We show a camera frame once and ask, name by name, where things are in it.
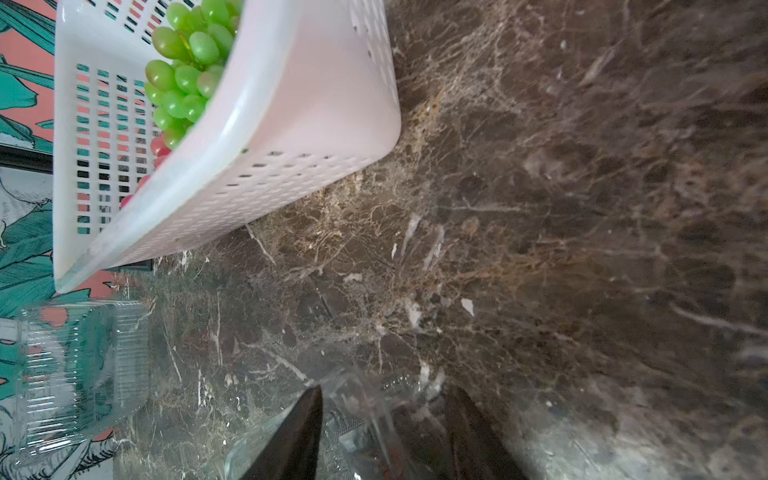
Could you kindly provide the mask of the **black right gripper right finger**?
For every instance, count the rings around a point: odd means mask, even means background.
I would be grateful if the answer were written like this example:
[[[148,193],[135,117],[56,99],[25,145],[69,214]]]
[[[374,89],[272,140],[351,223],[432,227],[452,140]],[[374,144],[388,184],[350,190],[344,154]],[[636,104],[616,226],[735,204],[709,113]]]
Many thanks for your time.
[[[451,387],[445,407],[452,479],[528,478],[464,389]]]

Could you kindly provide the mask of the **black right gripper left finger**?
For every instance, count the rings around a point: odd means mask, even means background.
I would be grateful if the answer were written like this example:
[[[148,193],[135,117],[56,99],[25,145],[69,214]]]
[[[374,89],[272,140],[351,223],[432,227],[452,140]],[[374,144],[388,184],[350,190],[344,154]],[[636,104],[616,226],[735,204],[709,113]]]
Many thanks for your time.
[[[241,479],[314,480],[323,428],[319,385],[308,388]]]

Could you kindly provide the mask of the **clear plastic clamshell container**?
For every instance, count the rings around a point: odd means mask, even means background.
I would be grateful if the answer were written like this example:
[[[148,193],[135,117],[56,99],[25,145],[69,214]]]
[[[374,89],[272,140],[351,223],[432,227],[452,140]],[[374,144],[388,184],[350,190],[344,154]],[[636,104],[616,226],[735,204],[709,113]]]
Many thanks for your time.
[[[369,377],[337,368],[323,393],[318,479],[447,479],[443,369]]]

